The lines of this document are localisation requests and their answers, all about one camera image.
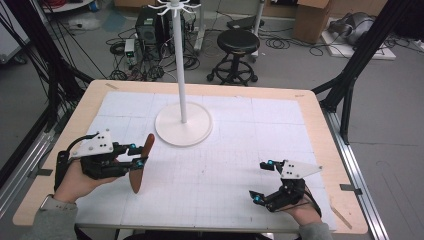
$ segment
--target black chair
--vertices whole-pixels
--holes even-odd
[[[240,58],[246,54],[251,54],[258,50],[260,43],[259,38],[255,34],[245,30],[227,30],[219,34],[217,43],[227,55],[212,69],[212,73],[207,76],[209,82],[213,80],[215,75],[221,79],[221,85],[230,83],[247,86],[247,82],[249,81],[258,81],[258,77],[255,75],[252,67],[246,62],[240,61]],[[228,59],[230,54],[233,55],[233,59]],[[231,62],[230,68],[221,67],[228,62]],[[239,70],[240,64],[245,66],[243,70]]]

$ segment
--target gray sleeve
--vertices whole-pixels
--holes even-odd
[[[74,210],[38,210],[31,231],[21,237],[21,240],[37,239],[77,239],[74,231]]]
[[[330,230],[326,223],[311,223],[299,227],[302,240],[332,240]]]

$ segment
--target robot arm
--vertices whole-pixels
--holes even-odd
[[[117,142],[112,142],[108,130],[102,133],[78,138],[71,143],[66,151],[60,151],[57,156],[54,190],[56,191],[59,187],[69,165],[75,159],[81,159],[82,172],[93,179],[121,177],[130,172],[130,181],[131,178],[141,180],[140,176],[131,176],[131,171],[140,172],[135,170],[144,168],[154,139],[154,135],[149,134],[144,147],[137,147],[135,144],[120,145]],[[81,145],[77,151],[71,154],[70,150],[72,147],[82,140],[89,141]],[[131,162],[117,162],[115,160],[119,155],[125,153],[127,153],[128,156],[140,155],[140,157],[133,158]],[[133,181],[131,181],[134,192],[138,192],[138,189],[135,189],[133,185],[139,188],[140,184],[133,184]]]
[[[265,196],[262,193],[249,191],[250,197],[253,199],[253,203],[264,206],[270,212],[275,212],[288,205],[296,205],[306,194],[314,203],[314,207],[318,214],[321,216],[321,210],[318,204],[315,202],[312,195],[305,191],[305,180],[303,177],[317,173],[322,170],[322,167],[284,160],[282,162],[276,162],[269,160],[268,162],[260,163],[261,169],[269,171],[277,171],[280,173],[281,187],[278,191],[271,195]]]

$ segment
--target cardboard box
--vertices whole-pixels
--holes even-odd
[[[116,7],[136,7],[143,5],[155,5],[155,0],[115,0]]]
[[[294,18],[297,6],[273,5],[270,1],[265,2],[262,15],[268,17]]]
[[[332,0],[299,0],[293,38],[315,44],[330,17]]]

